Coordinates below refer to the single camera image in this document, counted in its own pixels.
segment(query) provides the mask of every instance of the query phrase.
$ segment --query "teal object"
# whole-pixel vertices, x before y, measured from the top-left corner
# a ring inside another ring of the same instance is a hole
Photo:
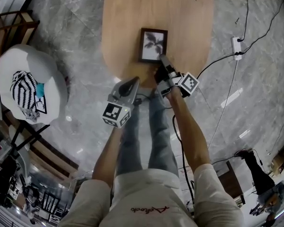
[[[37,96],[37,98],[42,98],[44,96],[44,84],[43,83],[37,84],[36,96]]]

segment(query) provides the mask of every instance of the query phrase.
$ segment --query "white round ottoman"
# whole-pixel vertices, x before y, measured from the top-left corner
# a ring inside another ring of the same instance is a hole
[[[38,83],[44,84],[47,114],[40,113],[36,122],[27,119],[10,92],[13,75],[17,71],[30,72]],[[30,124],[49,124],[59,117],[67,103],[67,89],[62,74],[52,57],[33,47],[18,44],[0,57],[0,97],[14,117]]]

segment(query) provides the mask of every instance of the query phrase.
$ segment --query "blue jeans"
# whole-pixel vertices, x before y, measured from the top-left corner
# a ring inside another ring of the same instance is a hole
[[[161,169],[178,176],[177,162],[170,145],[166,109],[161,97],[151,98],[149,104],[152,149],[148,168]],[[117,160],[116,175],[142,170],[139,143],[139,106],[127,121]]]

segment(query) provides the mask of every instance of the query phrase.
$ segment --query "shirt logo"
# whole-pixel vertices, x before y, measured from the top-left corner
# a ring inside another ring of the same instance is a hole
[[[156,209],[154,207],[148,209],[148,208],[131,208],[131,211],[132,212],[137,212],[137,211],[141,211],[141,212],[145,212],[146,214],[149,214],[150,212],[153,212],[154,210],[159,212],[160,214],[163,213],[165,210],[169,209],[169,207],[164,207],[164,208],[159,208],[159,209]]]

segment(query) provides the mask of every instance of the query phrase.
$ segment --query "striped cloth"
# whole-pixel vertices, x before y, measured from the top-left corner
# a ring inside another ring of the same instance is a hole
[[[39,117],[36,112],[35,95],[37,82],[32,74],[26,71],[17,71],[12,80],[10,92],[27,119],[34,122]]]

